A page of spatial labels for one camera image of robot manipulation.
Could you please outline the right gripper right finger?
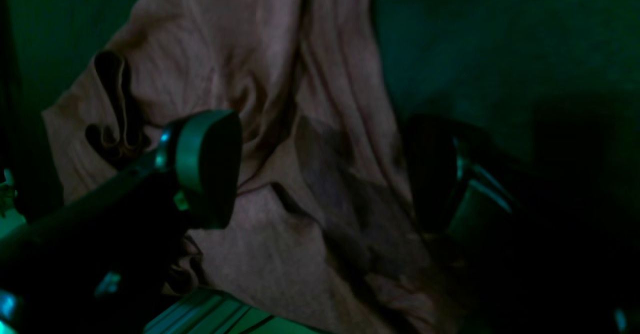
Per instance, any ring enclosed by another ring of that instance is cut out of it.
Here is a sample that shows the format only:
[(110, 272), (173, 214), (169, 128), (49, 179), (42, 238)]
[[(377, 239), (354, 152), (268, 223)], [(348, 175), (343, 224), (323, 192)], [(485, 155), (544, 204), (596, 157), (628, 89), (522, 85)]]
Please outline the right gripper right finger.
[(477, 298), (464, 334), (639, 332), (639, 239), (592, 219), (612, 204), (470, 124), (415, 115), (401, 134), (418, 229), (462, 255)]

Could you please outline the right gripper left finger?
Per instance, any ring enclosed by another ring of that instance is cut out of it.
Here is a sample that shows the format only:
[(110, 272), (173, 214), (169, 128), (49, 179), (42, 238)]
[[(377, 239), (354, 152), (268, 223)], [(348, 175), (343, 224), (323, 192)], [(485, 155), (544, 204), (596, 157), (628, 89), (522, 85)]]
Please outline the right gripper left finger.
[(172, 122), (155, 150), (1, 239), (3, 334), (141, 334), (189, 229), (233, 214), (242, 125), (233, 111)]

